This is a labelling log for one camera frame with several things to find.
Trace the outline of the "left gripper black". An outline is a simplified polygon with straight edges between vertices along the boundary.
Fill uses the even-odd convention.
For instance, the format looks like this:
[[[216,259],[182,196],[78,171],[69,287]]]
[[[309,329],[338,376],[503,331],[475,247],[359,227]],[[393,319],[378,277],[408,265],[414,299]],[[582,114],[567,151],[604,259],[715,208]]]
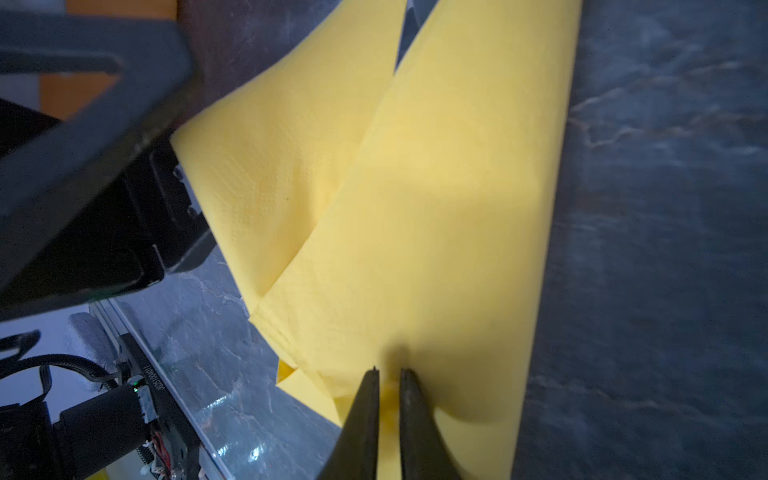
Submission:
[[[140,291],[208,258],[216,240],[170,145],[200,82],[175,22],[4,10],[1,70],[119,77],[1,160],[2,320]]]

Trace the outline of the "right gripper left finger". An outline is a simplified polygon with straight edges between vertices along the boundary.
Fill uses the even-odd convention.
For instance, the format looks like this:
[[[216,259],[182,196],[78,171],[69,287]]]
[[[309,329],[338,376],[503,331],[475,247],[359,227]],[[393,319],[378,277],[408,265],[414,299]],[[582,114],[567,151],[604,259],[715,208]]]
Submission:
[[[380,419],[380,375],[365,373],[338,440],[317,480],[376,480]]]

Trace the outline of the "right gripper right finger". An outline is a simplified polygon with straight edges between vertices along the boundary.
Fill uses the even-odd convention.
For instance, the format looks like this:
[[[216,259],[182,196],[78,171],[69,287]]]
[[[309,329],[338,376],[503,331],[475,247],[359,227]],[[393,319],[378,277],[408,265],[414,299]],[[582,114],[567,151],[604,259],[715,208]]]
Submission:
[[[402,369],[400,374],[399,442],[403,479],[461,478],[412,369]]]

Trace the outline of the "yellow paper napkin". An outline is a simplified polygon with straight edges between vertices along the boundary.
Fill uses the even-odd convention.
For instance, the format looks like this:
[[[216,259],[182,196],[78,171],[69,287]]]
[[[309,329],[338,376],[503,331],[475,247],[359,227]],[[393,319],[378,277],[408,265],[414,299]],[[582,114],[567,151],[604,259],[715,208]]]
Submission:
[[[567,118],[577,1],[344,1],[171,144],[276,384],[334,424],[381,378],[400,477],[413,369],[468,479],[514,461]]]

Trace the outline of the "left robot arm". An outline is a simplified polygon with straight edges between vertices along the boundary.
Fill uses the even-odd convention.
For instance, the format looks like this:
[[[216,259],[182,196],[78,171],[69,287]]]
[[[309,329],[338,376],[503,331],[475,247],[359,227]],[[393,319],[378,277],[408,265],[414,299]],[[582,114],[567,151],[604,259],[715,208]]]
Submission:
[[[134,293],[204,262],[213,234],[170,145],[200,83],[175,22],[5,10],[1,70],[117,78],[67,120],[1,104],[3,321]],[[156,478],[197,477],[200,440],[135,339],[119,337],[108,371],[33,355],[40,337],[2,339],[3,377],[35,369],[49,391],[57,367],[105,392],[58,417],[44,396],[4,406],[3,478],[85,479],[142,447]]]

